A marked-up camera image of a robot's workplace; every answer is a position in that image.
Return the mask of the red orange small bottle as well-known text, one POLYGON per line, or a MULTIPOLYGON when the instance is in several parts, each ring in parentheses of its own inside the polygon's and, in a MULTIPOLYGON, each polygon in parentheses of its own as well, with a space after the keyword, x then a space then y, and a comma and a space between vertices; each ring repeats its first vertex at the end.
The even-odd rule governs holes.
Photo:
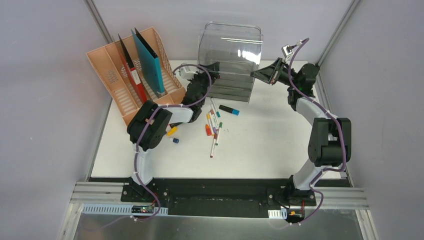
POLYGON ((210 128, 210 126, 208 124, 205 125, 205 131, 206 131, 206 135, 207 136, 212 136, 213 135, 212 134, 212 131, 211 131, 211 128, 210 128))

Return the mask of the teal folder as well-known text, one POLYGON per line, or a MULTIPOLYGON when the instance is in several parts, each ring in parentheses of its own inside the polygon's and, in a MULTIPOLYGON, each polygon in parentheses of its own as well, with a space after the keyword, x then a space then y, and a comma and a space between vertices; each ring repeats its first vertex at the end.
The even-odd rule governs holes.
POLYGON ((141 33, 134 28, 131 31, 141 65, 143 78, 157 98, 166 94, 159 56, 141 33))

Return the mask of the red folder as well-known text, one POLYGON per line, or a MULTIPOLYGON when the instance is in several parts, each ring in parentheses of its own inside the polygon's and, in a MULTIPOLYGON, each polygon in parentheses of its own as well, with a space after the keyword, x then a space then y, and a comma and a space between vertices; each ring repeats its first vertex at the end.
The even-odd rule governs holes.
POLYGON ((131 59, 131 56, 120 35, 118 35, 118 39, 119 39, 118 46, 120 47, 120 58, 124 65, 125 72, 127 74, 127 77, 130 81, 131 86, 133 87, 135 93, 137 94, 138 99, 141 101, 141 104, 143 105, 148 100, 145 88, 142 84, 137 68, 135 67, 131 59))

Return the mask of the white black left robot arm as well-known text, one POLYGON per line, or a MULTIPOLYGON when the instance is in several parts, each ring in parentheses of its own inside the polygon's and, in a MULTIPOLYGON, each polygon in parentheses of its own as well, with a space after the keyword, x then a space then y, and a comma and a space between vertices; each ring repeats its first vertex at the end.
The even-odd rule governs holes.
POLYGON ((135 150, 134 173, 131 178, 137 185, 133 195, 140 202, 149 201, 153 195, 153 189, 147 185, 153 175, 146 155, 159 145, 167 127, 192 123, 199 118, 212 85, 220 78, 220 66, 218 61, 209 65, 197 65, 199 71, 194 72, 188 80, 181 103, 159 104, 147 100, 127 126, 127 133, 135 150))

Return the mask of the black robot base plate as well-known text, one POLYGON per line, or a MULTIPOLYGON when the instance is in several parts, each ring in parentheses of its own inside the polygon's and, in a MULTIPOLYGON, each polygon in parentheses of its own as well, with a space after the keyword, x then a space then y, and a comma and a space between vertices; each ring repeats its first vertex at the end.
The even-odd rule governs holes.
POLYGON ((296 190, 292 179, 154 178, 146 188, 130 179, 120 200, 154 203, 169 215, 266 218, 269 210, 315 207, 311 190, 296 190))

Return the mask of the blue white small bottle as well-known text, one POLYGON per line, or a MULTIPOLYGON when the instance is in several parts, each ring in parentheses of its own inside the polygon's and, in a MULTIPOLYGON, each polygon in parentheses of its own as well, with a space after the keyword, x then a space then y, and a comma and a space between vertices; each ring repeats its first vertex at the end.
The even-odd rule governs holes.
POLYGON ((170 137, 169 140, 175 144, 178 144, 180 142, 180 140, 176 137, 170 137))

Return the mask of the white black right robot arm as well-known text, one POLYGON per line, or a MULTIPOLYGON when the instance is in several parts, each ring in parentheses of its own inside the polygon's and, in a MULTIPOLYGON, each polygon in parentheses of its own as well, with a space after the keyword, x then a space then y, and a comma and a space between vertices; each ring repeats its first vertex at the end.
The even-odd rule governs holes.
POLYGON ((286 85, 290 107, 311 125, 307 145, 308 159, 302 168, 291 175, 281 193, 273 200, 281 205, 296 205, 315 200, 313 187, 326 172, 340 172, 351 157, 352 123, 348 118, 337 117, 325 109, 315 98, 313 86, 319 66, 304 64, 293 70, 282 58, 271 65, 255 70, 250 76, 266 84, 286 85))

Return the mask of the smoked clear drawer box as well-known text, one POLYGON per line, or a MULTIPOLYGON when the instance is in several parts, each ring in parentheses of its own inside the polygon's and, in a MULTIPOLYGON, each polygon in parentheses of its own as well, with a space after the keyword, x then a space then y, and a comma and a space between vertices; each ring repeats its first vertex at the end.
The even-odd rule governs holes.
POLYGON ((220 62, 220 78, 212 85, 209 96, 217 99, 249 102, 263 46, 262 30, 257 25, 211 21, 199 36, 198 63, 220 62))

